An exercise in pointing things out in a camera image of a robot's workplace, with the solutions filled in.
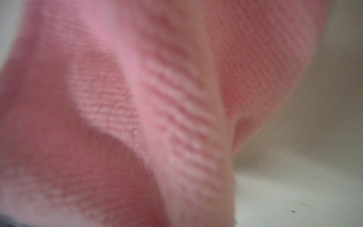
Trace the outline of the pink wiping cloth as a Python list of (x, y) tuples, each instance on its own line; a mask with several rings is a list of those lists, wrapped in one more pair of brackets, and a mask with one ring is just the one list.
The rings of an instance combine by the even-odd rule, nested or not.
[(1, 217), (233, 227), (233, 156), (313, 58), (326, 1), (24, 1), (1, 70)]

